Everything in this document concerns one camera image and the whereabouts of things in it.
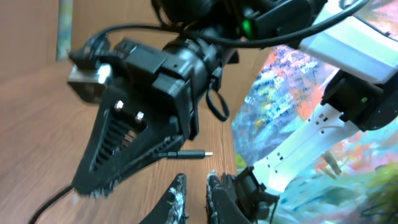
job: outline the white plastic casing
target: white plastic casing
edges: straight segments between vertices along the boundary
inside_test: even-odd
[[[266,192],[282,193],[297,174],[335,144],[357,133],[351,121],[329,104],[317,105],[310,118],[267,157],[254,163],[254,176]]]
[[[340,11],[335,2],[328,2],[314,24]],[[398,42],[353,16],[303,39],[299,49],[373,84],[385,83],[398,71]]]

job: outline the abstract painting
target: abstract painting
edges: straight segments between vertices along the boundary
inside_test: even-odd
[[[398,39],[398,0],[370,1],[358,16]],[[238,170],[303,124],[336,70],[286,46],[273,50],[233,121]],[[273,223],[398,223],[398,119],[310,164],[280,196]]]

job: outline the bolt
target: bolt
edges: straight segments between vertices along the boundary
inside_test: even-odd
[[[120,111],[123,108],[123,102],[121,100],[117,101],[116,104],[114,105],[114,109],[116,111]]]
[[[144,113],[143,112],[138,112],[137,113],[137,115],[136,115],[136,121],[138,122],[138,123],[141,123],[141,121],[142,121],[142,119],[144,118]]]

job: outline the wooden table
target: wooden table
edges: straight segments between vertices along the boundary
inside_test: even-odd
[[[96,106],[67,87],[71,65],[0,77],[0,222],[26,223],[37,207],[69,184],[88,142]],[[230,123],[199,110],[200,134],[184,149],[206,149],[200,161],[160,161],[116,187],[107,199],[67,195],[39,223],[138,223],[174,177],[188,177],[189,223],[205,223],[206,176],[236,173]]]

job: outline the green light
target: green light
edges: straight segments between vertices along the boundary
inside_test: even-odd
[[[246,34],[246,37],[248,39],[253,39],[253,33],[252,33],[252,30],[251,30],[251,22],[250,22],[250,20],[248,20],[248,19],[243,20],[242,28],[243,28],[244,33]]]

